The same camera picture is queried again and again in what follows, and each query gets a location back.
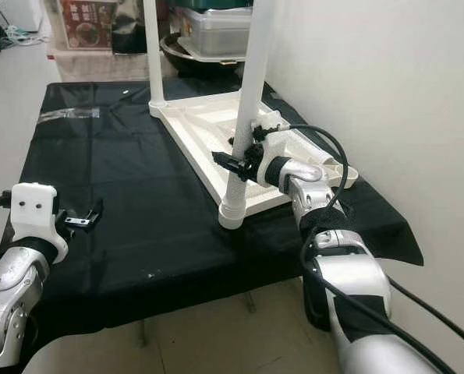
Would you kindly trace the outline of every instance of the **white wall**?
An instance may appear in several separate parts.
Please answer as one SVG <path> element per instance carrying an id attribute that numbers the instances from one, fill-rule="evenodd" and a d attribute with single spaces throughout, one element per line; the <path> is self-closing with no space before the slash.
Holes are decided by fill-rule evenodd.
<path id="1" fill-rule="evenodd" d="M 385 261 L 464 327 L 464 0 L 279 0 L 267 81 L 409 221 L 425 267 Z M 464 372 L 464 345 L 401 297 L 394 320 Z"/>

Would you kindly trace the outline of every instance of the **table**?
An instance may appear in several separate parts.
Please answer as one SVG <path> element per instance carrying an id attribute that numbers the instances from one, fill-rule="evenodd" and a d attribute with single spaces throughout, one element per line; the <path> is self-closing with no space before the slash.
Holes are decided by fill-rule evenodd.
<path id="1" fill-rule="evenodd" d="M 239 88 L 237 76 L 165 81 L 168 99 Z M 248 217 L 239 230 L 222 228 L 214 200 L 165 127 L 149 115 L 149 98 L 145 83 L 48 86 L 20 181 L 53 185 L 61 206 L 78 214 L 103 198 L 104 216 L 89 235 L 77 233 L 69 255 L 53 266 L 31 313 L 21 363 L 6 372 L 22 372 L 39 348 L 61 336 L 300 275 L 301 240 L 290 205 Z M 291 123 L 303 123 L 267 85 L 264 102 Z M 341 202 L 375 256 L 422 265 L 406 220 L 362 178 Z M 0 256 L 11 237 L 7 225 Z"/>

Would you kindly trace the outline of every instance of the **plastic storage box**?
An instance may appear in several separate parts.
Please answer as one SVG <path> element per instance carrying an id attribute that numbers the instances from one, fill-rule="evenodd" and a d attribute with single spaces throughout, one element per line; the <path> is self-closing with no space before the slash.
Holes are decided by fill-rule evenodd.
<path id="1" fill-rule="evenodd" d="M 203 56 L 244 55 L 249 38 L 252 8 L 182 11 L 182 35 Z"/>

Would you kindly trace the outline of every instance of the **black cloth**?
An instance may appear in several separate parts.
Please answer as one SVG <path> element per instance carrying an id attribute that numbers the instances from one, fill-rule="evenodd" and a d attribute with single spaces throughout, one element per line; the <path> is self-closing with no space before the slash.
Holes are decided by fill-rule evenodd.
<path id="1" fill-rule="evenodd" d="M 176 99 L 239 85 L 236 76 L 170 79 L 165 94 Z M 39 123 L 20 180 L 53 185 L 61 206 L 79 215 L 103 198 L 104 215 L 90 234 L 78 232 L 66 259 L 52 267 L 14 372 L 57 337 L 118 326 L 301 273 L 302 243 L 290 205 L 248 217 L 239 230 L 222 228 L 214 200 L 165 127 L 149 115 L 149 96 L 144 83 L 133 82 L 47 88 L 41 114 L 99 108 L 99 115 Z M 291 123 L 303 122 L 268 86 L 264 102 Z M 342 203 L 377 256 L 422 263 L 407 222 L 368 183 L 360 178 L 344 192 Z M 11 234 L 7 225 L 0 256 Z M 35 340 L 32 346 L 29 340 Z"/>

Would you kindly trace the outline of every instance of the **tiled floor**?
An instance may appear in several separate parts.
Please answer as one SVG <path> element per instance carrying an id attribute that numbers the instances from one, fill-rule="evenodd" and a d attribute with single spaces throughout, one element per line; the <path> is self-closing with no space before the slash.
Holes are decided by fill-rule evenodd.
<path id="1" fill-rule="evenodd" d="M 17 182 L 48 83 L 59 81 L 46 46 L 0 54 L 0 192 Z M 0 237 L 6 212 L 0 210 Z M 100 333 L 63 337 L 39 351 L 26 374 L 72 373 L 333 373 L 329 334 L 303 315 L 298 280 L 147 319 L 142 348 L 132 323 Z"/>

